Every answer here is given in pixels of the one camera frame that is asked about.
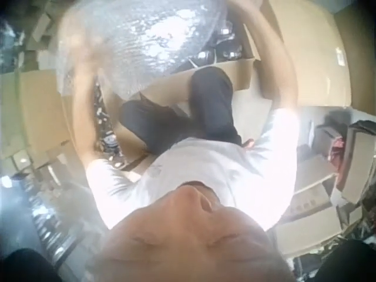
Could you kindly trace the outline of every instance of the knee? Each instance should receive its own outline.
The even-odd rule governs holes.
[[[195,71],[192,75],[191,85],[198,87],[199,85],[208,86],[211,83],[217,84],[220,81],[225,81],[232,89],[232,83],[226,72],[215,66],[207,66],[205,68]]]
[[[119,122],[122,126],[128,128],[134,122],[140,113],[140,101],[131,100],[125,102],[119,111]]]

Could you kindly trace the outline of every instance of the white shirt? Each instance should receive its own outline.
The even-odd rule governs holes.
[[[268,230],[279,221],[293,196],[298,128],[295,113],[277,109],[249,150],[188,138],[158,157],[137,183],[105,159],[90,163],[86,177],[109,229],[181,184],[198,181],[213,189],[222,205],[245,212]]]

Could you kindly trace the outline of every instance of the hand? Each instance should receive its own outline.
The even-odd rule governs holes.
[[[59,40],[63,42],[67,56],[76,70],[84,70],[88,75],[97,74],[101,57],[99,49],[103,42],[88,33],[72,11],[61,22]]]

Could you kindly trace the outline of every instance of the cardboard box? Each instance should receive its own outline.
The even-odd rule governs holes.
[[[26,138],[35,154],[69,140],[61,96],[53,70],[20,73],[19,100]]]
[[[298,163],[294,194],[302,193],[322,183],[331,195],[337,184],[337,170],[321,155]]]
[[[31,159],[26,150],[21,150],[15,153],[13,159],[18,170],[23,170],[31,165]]]
[[[11,157],[7,157],[6,159],[1,160],[1,167],[0,167],[0,174],[1,176],[9,176],[12,177],[18,173],[18,169],[13,162]]]
[[[330,197],[320,183],[294,195],[280,222],[289,222],[310,216],[331,206]]]
[[[357,204],[375,175],[376,136],[350,127],[343,161],[342,197]]]
[[[49,158],[46,152],[34,153],[31,148],[28,148],[28,153],[31,158],[34,169],[38,169],[49,162]]]
[[[251,39],[241,19],[235,16],[233,23],[234,29],[237,31],[239,39],[241,40],[245,58],[239,61],[216,63],[213,66],[224,70],[233,84],[234,91],[238,91],[248,89],[250,86],[254,58],[251,50]],[[162,106],[170,106],[175,103],[187,101],[189,95],[189,81],[196,70],[198,69],[191,69],[158,79],[142,91],[142,94]],[[119,109],[125,100],[113,93],[109,83],[106,81],[101,81],[100,84],[106,111],[110,116],[117,141],[127,161],[133,162],[145,154],[146,146],[137,136],[119,123]],[[62,97],[62,104],[69,132],[73,137],[72,98],[69,96]]]
[[[343,233],[348,234],[363,218],[363,207],[357,207],[351,203],[348,203],[345,206],[338,208],[338,214],[341,217]]]
[[[277,246],[284,257],[297,257],[309,253],[341,232],[341,222],[335,207],[329,207],[296,221],[279,224],[275,228]]]
[[[299,104],[349,106],[350,74],[333,15],[308,0],[264,0],[260,10],[294,62]],[[267,73],[262,74],[268,93]]]
[[[21,107],[14,73],[0,75],[1,159],[26,148]]]
[[[375,22],[371,11],[354,3],[334,15],[350,71],[354,109],[376,115]]]

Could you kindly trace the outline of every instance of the black object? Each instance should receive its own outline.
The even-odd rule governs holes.
[[[42,255],[31,249],[10,254],[1,265],[4,282],[61,282],[54,267]]]
[[[192,119],[142,97],[123,104],[119,121],[155,155],[188,137],[241,145],[232,116],[233,87],[225,72],[211,66],[199,69],[192,76],[190,89]]]
[[[218,58],[225,61],[235,61],[241,58],[243,47],[237,38],[226,40],[216,46]]]
[[[213,48],[202,50],[196,56],[190,58],[195,67],[207,66],[214,64],[216,58],[215,50]]]
[[[338,246],[318,270],[315,282],[376,281],[376,251],[361,241]]]

